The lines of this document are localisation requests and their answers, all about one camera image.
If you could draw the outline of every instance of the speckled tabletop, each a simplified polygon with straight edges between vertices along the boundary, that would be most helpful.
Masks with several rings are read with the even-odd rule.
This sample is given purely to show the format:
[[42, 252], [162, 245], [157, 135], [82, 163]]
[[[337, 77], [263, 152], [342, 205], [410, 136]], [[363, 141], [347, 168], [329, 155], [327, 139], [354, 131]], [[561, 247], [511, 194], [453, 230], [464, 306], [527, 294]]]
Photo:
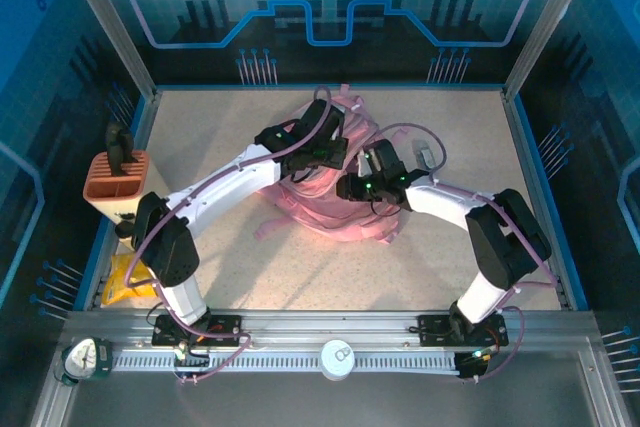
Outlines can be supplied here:
[[[449, 154], [441, 179], [489, 192], [515, 188], [527, 197], [498, 92], [354, 92], [381, 126], [407, 121], [434, 130]], [[169, 188], [179, 190], [229, 162], [265, 126], [310, 98], [304, 90], [164, 92], [147, 150]], [[412, 168], [409, 152], [400, 154]], [[447, 309], [477, 273], [467, 233], [434, 217], [407, 213], [405, 227], [390, 245], [337, 243], [295, 223], [255, 240], [262, 222], [280, 216], [276, 207], [253, 195], [197, 239], [201, 264], [196, 277], [210, 307]], [[531, 277], [543, 280], [539, 272]], [[114, 307], [154, 303], [130, 299]], [[546, 289], [523, 292], [513, 303], [559, 309], [555, 292]]]

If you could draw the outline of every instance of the enclosure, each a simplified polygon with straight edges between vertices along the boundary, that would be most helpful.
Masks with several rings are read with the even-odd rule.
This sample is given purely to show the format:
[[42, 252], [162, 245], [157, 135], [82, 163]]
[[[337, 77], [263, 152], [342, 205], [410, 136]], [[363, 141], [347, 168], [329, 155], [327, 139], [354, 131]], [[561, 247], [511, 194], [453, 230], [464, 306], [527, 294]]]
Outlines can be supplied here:
[[[234, 425], [410, 425], [425, 411], [451, 425], [496, 425], [497, 412], [499, 425], [637, 422], [640, 0], [0, 2], [3, 425], [206, 425], [212, 409]], [[388, 245], [332, 241], [258, 194], [208, 226], [198, 285], [252, 344], [233, 375], [195, 388], [152, 365], [173, 356], [150, 346], [156, 298], [101, 305], [111, 256], [128, 251], [83, 198], [108, 122], [180, 191], [319, 84], [348, 84], [380, 126], [432, 129], [448, 154], [439, 178], [523, 194], [559, 285], [510, 302], [524, 337], [500, 376], [458, 385], [398, 368], [459, 351], [421, 347], [407, 327], [478, 271], [463, 230], [415, 212]], [[395, 143], [410, 168], [423, 137]], [[506, 353], [522, 327], [504, 316]], [[62, 385], [62, 351], [88, 335], [113, 343], [114, 371]], [[344, 382], [313, 364], [332, 338], [360, 356]]]

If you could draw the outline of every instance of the pink fabric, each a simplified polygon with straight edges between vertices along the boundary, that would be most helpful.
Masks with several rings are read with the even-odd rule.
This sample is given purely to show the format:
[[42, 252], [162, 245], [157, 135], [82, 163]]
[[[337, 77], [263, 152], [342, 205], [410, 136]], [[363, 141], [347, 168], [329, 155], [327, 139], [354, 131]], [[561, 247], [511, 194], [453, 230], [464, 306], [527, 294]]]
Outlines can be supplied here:
[[[380, 138], [378, 125], [373, 121], [361, 97], [351, 97], [349, 86], [343, 85], [340, 94], [332, 98], [334, 105], [346, 108], [344, 136], [349, 139], [349, 148], [344, 169], [319, 168], [309, 179], [295, 184], [284, 179], [275, 185], [262, 189], [260, 193], [282, 209], [288, 217], [305, 227], [339, 242], [352, 242], [373, 238], [390, 243], [398, 234], [399, 213], [397, 206], [386, 203], [376, 204], [376, 212], [371, 211], [368, 202], [349, 202], [335, 193], [335, 184], [346, 170], [355, 168], [355, 158], [365, 144]], [[292, 113], [291, 118], [302, 115], [310, 102]], [[263, 223], [254, 233], [258, 240], [286, 225], [287, 221], [275, 219]]]

